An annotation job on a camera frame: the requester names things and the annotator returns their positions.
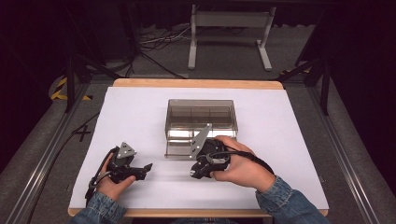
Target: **gray floor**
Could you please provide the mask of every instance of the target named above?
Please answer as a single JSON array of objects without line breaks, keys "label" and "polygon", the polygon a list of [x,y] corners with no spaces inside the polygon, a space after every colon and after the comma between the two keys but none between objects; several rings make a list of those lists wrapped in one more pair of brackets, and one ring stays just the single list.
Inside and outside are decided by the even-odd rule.
[{"label": "gray floor", "polygon": [[[312,30],[313,27],[303,26],[274,27],[271,30],[266,47],[273,66],[271,72],[264,71],[260,54],[255,47],[254,41],[261,34],[257,30],[245,30],[239,35],[221,30],[203,32],[199,36],[196,69],[193,71],[187,69],[190,46],[188,40],[181,40],[165,49],[153,50],[148,55],[176,73],[188,74],[191,79],[264,80],[278,77],[280,71],[294,67],[294,62]],[[134,60],[134,72],[136,75],[132,77],[170,77],[156,64],[141,57]],[[315,101],[312,100],[312,94],[310,95],[312,91],[298,82],[302,78],[303,76],[294,77],[292,80],[296,82],[284,85],[318,175],[323,179],[322,187],[330,205],[328,218],[332,223],[370,223],[365,219],[356,195],[346,180],[345,170],[337,159],[332,139]],[[100,111],[106,88],[111,82],[97,79],[92,81],[86,92],[93,99],[82,101],[78,105],[76,114],[62,136],[62,143],[73,130]],[[54,80],[54,86],[58,82],[59,79]],[[6,170],[0,174],[0,223],[6,222],[20,198],[64,115],[64,109],[65,101],[53,102]],[[371,161],[333,84],[330,89],[329,112],[329,120],[377,217],[378,221],[374,220],[372,223],[396,223],[395,196]],[[85,135],[82,141],[80,135],[76,134],[65,145],[39,197],[31,223],[64,223],[69,219],[67,207],[73,183],[91,142],[95,122],[96,119],[93,119],[88,123],[87,131],[92,133]],[[24,214],[22,223],[26,223],[29,212],[30,210]],[[121,221],[131,222],[130,218]]]}]

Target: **white tabletop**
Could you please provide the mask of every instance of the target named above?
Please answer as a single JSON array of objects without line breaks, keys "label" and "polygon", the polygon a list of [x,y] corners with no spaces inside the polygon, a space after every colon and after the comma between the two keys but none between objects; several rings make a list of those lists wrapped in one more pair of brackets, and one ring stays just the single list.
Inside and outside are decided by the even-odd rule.
[{"label": "white tabletop", "polygon": [[194,161],[164,157],[169,99],[233,100],[237,139],[249,146],[318,209],[327,210],[323,189],[286,91],[209,88],[109,87],[92,142],[73,189],[70,209],[85,207],[88,183],[107,152],[126,142],[137,151],[131,163],[153,163],[146,179],[123,192],[119,203],[144,209],[260,209],[255,189],[194,179]]}]

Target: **white desk frame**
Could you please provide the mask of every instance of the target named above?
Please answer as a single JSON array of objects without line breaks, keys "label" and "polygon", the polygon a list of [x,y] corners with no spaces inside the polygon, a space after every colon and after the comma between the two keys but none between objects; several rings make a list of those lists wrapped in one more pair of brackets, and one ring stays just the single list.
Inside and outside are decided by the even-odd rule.
[{"label": "white desk frame", "polygon": [[267,217],[254,189],[190,177],[193,161],[170,161],[164,131],[167,101],[234,99],[238,140],[266,160],[276,174],[327,215],[328,204],[306,149],[289,98],[279,82],[244,80],[118,79],[107,91],[68,212],[85,207],[88,182],[107,152],[126,141],[137,151],[132,162],[153,162],[143,181],[123,192],[127,217]]},{"label": "white desk frame", "polygon": [[271,71],[272,66],[265,50],[270,33],[271,25],[275,16],[275,7],[271,7],[269,12],[217,12],[199,11],[196,6],[192,6],[191,11],[191,45],[189,57],[189,69],[195,68],[197,53],[197,26],[225,26],[225,27],[252,27],[264,30],[261,40],[257,40],[257,47],[262,56],[262,63],[265,71]]}]

